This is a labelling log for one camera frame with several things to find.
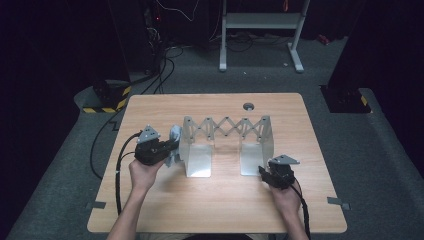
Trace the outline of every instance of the yellow and black hazard tape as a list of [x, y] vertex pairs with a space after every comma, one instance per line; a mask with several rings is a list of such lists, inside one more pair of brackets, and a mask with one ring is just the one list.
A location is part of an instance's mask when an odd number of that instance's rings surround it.
[[131, 91], [131, 87], [127, 87], [124, 89], [124, 91], [122, 92], [122, 94], [119, 96], [119, 98], [117, 98], [116, 100], [116, 105], [114, 106], [108, 106], [108, 107], [103, 107], [103, 106], [96, 106], [96, 107], [83, 107], [82, 110], [85, 113], [114, 113], [114, 112], [118, 112], [120, 111], [125, 104], [127, 103], [127, 98], [128, 98], [128, 94]]

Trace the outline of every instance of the black cable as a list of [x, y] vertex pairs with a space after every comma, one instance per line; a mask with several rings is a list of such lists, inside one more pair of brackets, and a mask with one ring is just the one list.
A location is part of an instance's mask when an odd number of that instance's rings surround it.
[[118, 157], [118, 161], [116, 162], [116, 169], [115, 169], [115, 198], [116, 198], [116, 208], [118, 210], [118, 215], [121, 214], [122, 212], [122, 207], [121, 207], [121, 162], [122, 159], [127, 156], [129, 153], [122, 155], [125, 151], [125, 148], [127, 147], [128, 143], [136, 137], [139, 137], [141, 134], [141, 132], [133, 134], [131, 137], [129, 137], [127, 139], [127, 141], [125, 141], [124, 145], [121, 148], [121, 151], [119, 152], [119, 157]]
[[293, 185], [290, 185], [290, 187], [296, 192], [296, 194], [299, 196], [300, 198], [300, 202], [302, 203], [302, 209], [303, 209], [303, 222], [305, 224], [305, 232], [306, 232], [306, 236], [308, 236], [308, 239], [311, 239], [311, 231], [309, 228], [309, 211], [308, 211], [308, 205], [306, 204], [305, 199], [303, 198], [302, 195], [302, 188], [300, 187], [299, 181], [297, 181], [297, 179], [295, 178], [297, 184], [299, 185], [299, 191], [297, 191], [297, 189], [295, 187], [293, 187]]
[[166, 60], [165, 60], [165, 62], [164, 62], [164, 65], [163, 65], [163, 67], [162, 67], [162, 70], [161, 70], [161, 71], [160, 71], [160, 73], [159, 73], [159, 76], [157, 76], [157, 77], [156, 77], [156, 79], [155, 79], [155, 80], [153, 80], [153, 81], [150, 83], [150, 85], [149, 85], [149, 86], [147, 86], [147, 88], [146, 88], [146, 89], [144, 89], [144, 91], [140, 93], [140, 95], [143, 95], [144, 93], [146, 93], [146, 92], [147, 92], [147, 90], [149, 90], [149, 88], [150, 88], [153, 84], [155, 84], [155, 82], [159, 79], [159, 77], [160, 77], [160, 76], [163, 74], [163, 72], [165, 71], [165, 67], [166, 67]]
[[171, 63], [172, 63], [172, 69], [171, 69], [171, 72], [165, 77], [165, 79], [163, 79], [160, 83], [159, 83], [159, 86], [157, 86], [156, 87], [156, 89], [155, 89], [155, 91], [154, 91], [154, 93], [156, 93], [156, 91], [158, 90], [158, 88], [160, 88], [162, 85], [163, 85], [163, 83], [165, 83], [166, 82], [166, 80], [168, 80], [168, 78], [172, 75], [172, 73], [174, 72], [174, 69], [175, 69], [175, 63], [174, 63], [174, 61], [172, 61], [171, 59], [169, 59], [169, 58], [166, 58], [165, 59], [165, 61], [170, 61]]
[[100, 176], [100, 174], [98, 174], [97, 172], [96, 172], [96, 170], [94, 169], [94, 164], [93, 164], [93, 152], [94, 152], [94, 146], [95, 146], [95, 144], [96, 144], [96, 142], [97, 142], [97, 138], [99, 137], [99, 135], [100, 135], [100, 132], [102, 132], [102, 130], [106, 127], [106, 125], [108, 124], [108, 123], [110, 123], [110, 121], [114, 118], [114, 117], [116, 117], [116, 115], [118, 115], [123, 109], [125, 109], [126, 108], [126, 106], [124, 106], [124, 107], [122, 107], [119, 111], [117, 111], [115, 114], [113, 114], [112, 115], [112, 117], [110, 117], [109, 118], [109, 120], [107, 120], [104, 124], [103, 124], [103, 126], [100, 128], [100, 130], [97, 132], [97, 135], [96, 135], [96, 137], [94, 138], [94, 140], [93, 140], [93, 143], [91, 144], [91, 150], [90, 150], [90, 168], [91, 168], [91, 171], [93, 172], [93, 174], [98, 178], [98, 179], [100, 179], [100, 180], [102, 180], [103, 179], [103, 177], [102, 176]]

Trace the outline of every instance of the metal stand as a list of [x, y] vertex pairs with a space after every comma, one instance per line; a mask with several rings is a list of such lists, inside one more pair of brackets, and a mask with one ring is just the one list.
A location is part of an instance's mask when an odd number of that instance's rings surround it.
[[306, 19], [310, 0], [305, 0], [301, 13], [227, 13], [227, 1], [223, 3], [222, 39], [219, 57], [219, 70], [227, 70], [227, 29], [228, 28], [255, 28], [255, 29], [296, 29], [293, 43], [288, 43], [290, 55], [293, 59], [296, 72], [304, 72], [297, 53], [297, 44]]
[[[224, 124], [230, 125], [230, 128], [224, 130]], [[239, 134], [241, 175], [259, 176], [258, 166], [266, 166], [268, 159], [274, 155], [274, 138], [269, 116], [263, 116], [256, 124], [252, 124], [248, 118], [234, 123], [229, 117], [225, 117], [219, 123], [215, 123], [211, 117], [207, 117], [200, 125], [186, 116], [179, 152], [181, 160], [185, 163], [187, 177], [211, 176], [216, 132], [224, 137], [233, 132]]]

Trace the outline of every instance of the cable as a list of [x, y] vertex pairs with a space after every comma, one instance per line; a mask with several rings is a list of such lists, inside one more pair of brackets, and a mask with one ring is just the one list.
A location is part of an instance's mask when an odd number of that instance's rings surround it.
[[138, 138], [141, 134], [141, 131], [139, 133], [135, 133], [133, 134], [131, 137], [129, 137], [127, 139], [127, 141], [125, 141], [124, 145], [121, 148], [121, 151], [119, 152], [119, 157], [118, 157], [118, 161], [116, 162], [116, 168], [115, 168], [115, 199], [116, 199], [116, 208], [118, 211], [118, 215], [121, 214], [122, 212], [122, 207], [121, 207], [121, 162], [122, 159], [127, 156], [129, 153], [122, 155], [125, 151], [125, 148], [127, 147], [128, 143], [134, 139], [134, 138]]
[[165, 10], [169, 10], [169, 11], [177, 11], [177, 12], [180, 12], [185, 18], [187, 18], [190, 22], [193, 22], [194, 21], [194, 13], [196, 12], [196, 9], [197, 9], [197, 5], [199, 5], [199, 1], [200, 0], [197, 0], [197, 2], [196, 2], [196, 6], [194, 6], [194, 9], [193, 9], [193, 14], [192, 14], [192, 18], [190, 19], [183, 11], [181, 11], [180, 9], [176, 9], [176, 8], [167, 8], [167, 7], [164, 7], [163, 5], [162, 5], [162, 3], [160, 3], [159, 2], [159, 0], [156, 0], [156, 2], [163, 8], [163, 9], [165, 9]]
[[166, 82], [166, 80], [168, 80], [168, 78], [172, 75], [172, 73], [174, 72], [174, 69], [175, 69], [175, 63], [174, 63], [174, 61], [172, 61], [171, 59], [169, 59], [169, 58], [166, 58], [165, 59], [165, 62], [166, 62], [166, 60], [168, 60], [168, 61], [170, 61], [171, 63], [172, 63], [172, 70], [171, 70], [171, 72], [165, 77], [165, 79], [163, 79], [163, 81], [160, 81], [160, 83], [159, 83], [159, 86], [157, 86], [156, 87], [156, 89], [155, 89], [155, 91], [153, 92], [153, 93], [156, 93], [156, 91], [158, 90], [158, 88], [160, 88], [160, 87], [162, 87], [162, 85], [163, 85], [163, 83], [165, 83]]
[[94, 152], [94, 146], [95, 146], [95, 144], [96, 144], [96, 141], [97, 141], [97, 138], [99, 137], [99, 135], [100, 135], [100, 132], [106, 127], [106, 125], [114, 118], [114, 117], [116, 117], [116, 115], [118, 115], [122, 110], [124, 110], [126, 108], [126, 106], [124, 106], [124, 107], [122, 107], [118, 112], [116, 112], [115, 114], [113, 114], [113, 116], [112, 117], [110, 117], [109, 118], [109, 120], [107, 120], [104, 124], [103, 124], [103, 126], [100, 128], [100, 130], [97, 132], [97, 134], [96, 134], [96, 137], [94, 138], [94, 140], [93, 140], [93, 143], [91, 144], [91, 150], [90, 150], [90, 168], [91, 168], [91, 171], [93, 172], [93, 174], [98, 178], [98, 179], [100, 179], [100, 180], [102, 180], [103, 179], [103, 177], [102, 176], [100, 176], [100, 174], [98, 174], [97, 172], [96, 172], [96, 170], [94, 169], [94, 164], [93, 164], [93, 152]]
[[213, 36], [215, 36], [216, 30], [218, 29], [218, 26], [219, 26], [219, 20], [221, 19], [222, 0], [219, 2], [218, 8], [219, 8], [219, 12], [218, 12], [218, 18], [216, 20], [215, 30], [213, 31], [211, 37], [209, 38], [209, 41], [211, 41]]
[[308, 239], [311, 239], [311, 231], [310, 231], [310, 227], [309, 227], [309, 211], [308, 211], [308, 205], [306, 204], [306, 201], [303, 198], [302, 188], [300, 187], [299, 181], [297, 181], [296, 178], [295, 178], [295, 180], [296, 180], [297, 184], [299, 185], [300, 192], [297, 191], [297, 189], [295, 187], [293, 187], [293, 185], [290, 185], [290, 187], [296, 192], [296, 194], [300, 198], [300, 202], [302, 203], [302, 209], [303, 209], [303, 223], [305, 224], [306, 236], [308, 236]]

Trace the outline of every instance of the wooden table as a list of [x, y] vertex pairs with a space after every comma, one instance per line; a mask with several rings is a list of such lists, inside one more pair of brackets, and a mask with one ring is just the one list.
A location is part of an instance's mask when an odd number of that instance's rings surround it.
[[[254, 110], [243, 109], [253, 103]], [[172, 125], [182, 126], [184, 116], [201, 122], [213, 119], [241, 119], [255, 122], [270, 115], [274, 156], [286, 154], [300, 161], [292, 169], [308, 203], [313, 233], [341, 233], [347, 228], [338, 205], [327, 203], [337, 197], [302, 97], [297, 93], [277, 94], [189, 94], [144, 95], [130, 98], [96, 202], [88, 229], [109, 232], [116, 218], [115, 166], [124, 142], [150, 124], [168, 140]], [[133, 151], [130, 142], [127, 152]], [[268, 186], [259, 176], [241, 176], [239, 138], [216, 136], [210, 178], [187, 178], [184, 164], [162, 167], [149, 191], [138, 221], [138, 232], [160, 233], [281, 233], [286, 228], [275, 209]], [[121, 200], [124, 206], [131, 182], [128, 164], [122, 161]]]

